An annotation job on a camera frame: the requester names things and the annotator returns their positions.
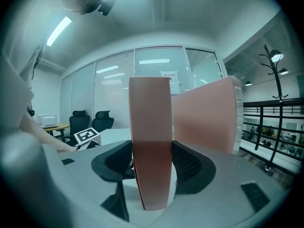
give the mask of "glass wall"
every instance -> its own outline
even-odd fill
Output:
[[[194,88],[222,78],[222,73],[214,53],[194,49],[186,49],[186,51]]]
[[[60,121],[69,123],[71,114],[71,92],[74,74],[65,77],[61,83],[60,91]]]
[[[94,116],[110,111],[113,128],[129,128],[129,78],[133,76],[133,51],[97,61],[93,88]]]
[[[68,123],[74,110],[91,117],[110,111],[113,128],[129,128],[129,78],[166,76],[171,95],[177,95],[222,78],[214,53],[183,46],[133,49],[94,61],[62,81],[60,117]]]
[[[171,95],[192,89],[182,47],[156,47],[135,51],[135,76],[168,76]]]
[[[75,71],[72,95],[71,95],[71,113],[73,111],[86,111],[90,116],[89,125],[92,122],[92,83],[94,75],[95,62]]]

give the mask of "wooden desk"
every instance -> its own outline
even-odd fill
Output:
[[[51,127],[51,128],[45,128],[44,130],[47,131],[50,135],[53,135],[53,131],[59,131],[61,133],[61,137],[64,136],[63,130],[70,127],[70,124],[68,123],[58,123],[57,127]]]

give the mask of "black office chair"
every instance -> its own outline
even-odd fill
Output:
[[[66,139],[70,139],[67,142],[70,146],[77,144],[75,133],[87,129],[89,126],[90,116],[86,115],[86,111],[73,111],[73,116],[70,117],[70,135],[63,136],[62,142],[66,142]]]
[[[95,119],[92,121],[92,127],[99,133],[105,129],[110,129],[113,126],[114,118],[109,117],[110,111],[101,111],[95,114]]]

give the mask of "floor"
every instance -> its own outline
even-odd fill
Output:
[[[250,163],[254,164],[257,167],[260,167],[262,164],[264,164],[263,161],[257,159],[256,157],[248,154],[247,152],[244,152],[242,150],[238,151],[238,156],[245,158]],[[283,188],[283,189],[290,189],[292,187],[294,178],[278,169],[274,169],[274,174],[272,178],[275,179],[275,181]]]

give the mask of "fluorescent light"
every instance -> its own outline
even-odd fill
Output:
[[[155,60],[144,60],[139,61],[139,64],[150,64],[150,63],[169,63],[170,59],[155,59]]]
[[[49,36],[47,45],[51,46],[60,33],[72,22],[68,17],[65,17],[54,29],[53,33]]]
[[[271,60],[275,63],[278,60],[281,60],[283,58],[283,54],[277,54],[274,57],[271,58]]]
[[[121,79],[117,79],[117,80],[107,80],[107,81],[103,81],[101,82],[103,85],[118,85],[118,84],[122,84],[122,80]]]
[[[96,71],[97,74],[100,74],[100,73],[103,73],[103,72],[106,72],[106,71],[109,71],[109,70],[112,70],[112,69],[116,69],[118,68],[118,66],[110,66],[110,67],[107,67],[107,68],[104,68],[104,69],[101,69],[101,70],[98,70]]]
[[[104,78],[111,78],[111,77],[115,77],[115,76],[119,76],[119,75],[124,75],[124,73],[121,73],[121,74],[113,74],[113,75],[110,75],[110,76],[106,76]]]

